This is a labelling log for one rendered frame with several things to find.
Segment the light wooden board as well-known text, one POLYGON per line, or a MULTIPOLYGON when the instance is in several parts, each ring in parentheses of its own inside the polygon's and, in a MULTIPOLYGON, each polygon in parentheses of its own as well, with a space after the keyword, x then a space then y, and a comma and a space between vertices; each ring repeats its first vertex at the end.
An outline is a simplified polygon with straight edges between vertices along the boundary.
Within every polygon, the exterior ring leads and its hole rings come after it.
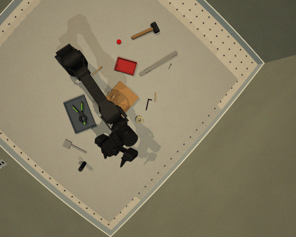
POLYGON ((137 101, 139 98, 134 94, 127 86, 125 86, 121 81, 113 88, 111 94, 106 96, 106 98, 113 102, 115 105, 118 105, 126 113, 129 108, 137 101), (113 94, 116 93, 114 101, 111 100, 113 94))

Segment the red shallow tray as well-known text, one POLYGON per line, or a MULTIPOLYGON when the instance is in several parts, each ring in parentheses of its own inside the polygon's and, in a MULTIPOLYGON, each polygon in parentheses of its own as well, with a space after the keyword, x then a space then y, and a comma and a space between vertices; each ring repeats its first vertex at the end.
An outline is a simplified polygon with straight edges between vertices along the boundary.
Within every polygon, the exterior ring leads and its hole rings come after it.
POLYGON ((118 57, 114 70, 134 75, 136 64, 137 62, 118 57))

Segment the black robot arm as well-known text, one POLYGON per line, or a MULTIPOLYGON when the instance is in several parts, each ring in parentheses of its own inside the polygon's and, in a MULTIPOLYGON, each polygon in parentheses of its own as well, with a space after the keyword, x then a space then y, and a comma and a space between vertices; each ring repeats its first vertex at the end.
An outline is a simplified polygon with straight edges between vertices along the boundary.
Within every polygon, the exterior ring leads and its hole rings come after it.
MULTIPOLYGON (((88 69, 88 62, 82 52, 68 44, 57 51, 56 54, 68 74, 77 77, 94 98, 99 106, 99 112, 102 115, 101 118, 111 132, 114 135, 117 135, 125 146, 133 146, 137 142, 138 136, 130 128, 130 126, 127 125, 129 120, 127 119, 126 113, 120 106, 115 105, 105 97, 99 86, 90 75, 91 73, 88 69), (81 63, 83 63, 84 66, 74 72, 72 69, 81 63), (108 124, 113 125, 110 128, 108 124)), ((101 152, 108 157, 113 155, 117 156, 120 152, 120 141, 118 139, 115 141, 112 139, 112 136, 109 136, 108 140, 101 146, 101 152)))

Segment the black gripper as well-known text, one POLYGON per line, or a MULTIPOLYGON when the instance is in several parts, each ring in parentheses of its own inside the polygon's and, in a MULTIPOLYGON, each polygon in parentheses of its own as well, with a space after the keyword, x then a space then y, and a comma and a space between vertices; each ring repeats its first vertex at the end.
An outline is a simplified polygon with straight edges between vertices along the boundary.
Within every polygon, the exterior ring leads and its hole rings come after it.
MULTIPOLYGON (((133 148, 129 148, 126 149, 124 148, 124 143, 121 141, 121 139, 117 136, 114 135, 113 133, 111 133, 109 136, 112 136, 112 139, 116 141, 116 139, 118 139, 120 141, 120 151, 123 152, 123 157, 121 157, 122 161, 120 164, 120 167, 122 167, 126 161, 133 161, 137 156, 138 156, 138 151, 133 149, 133 148)), ((108 140, 109 136, 105 135, 105 134, 101 134, 100 136, 95 138, 95 144, 98 145, 98 147, 101 147, 102 144, 108 140)))

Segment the black-headed mallet with wooden handle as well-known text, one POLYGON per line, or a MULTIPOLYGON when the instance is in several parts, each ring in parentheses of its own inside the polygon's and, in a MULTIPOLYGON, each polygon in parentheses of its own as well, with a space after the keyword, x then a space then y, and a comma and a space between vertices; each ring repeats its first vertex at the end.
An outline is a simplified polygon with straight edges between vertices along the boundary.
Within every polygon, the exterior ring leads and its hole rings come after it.
POLYGON ((151 28, 132 36, 132 39, 138 38, 138 37, 140 37, 140 36, 142 36, 144 34, 147 34, 147 33, 151 32, 151 31, 154 31, 154 33, 158 33, 160 31, 157 24, 156 24, 156 22, 151 23, 151 28))

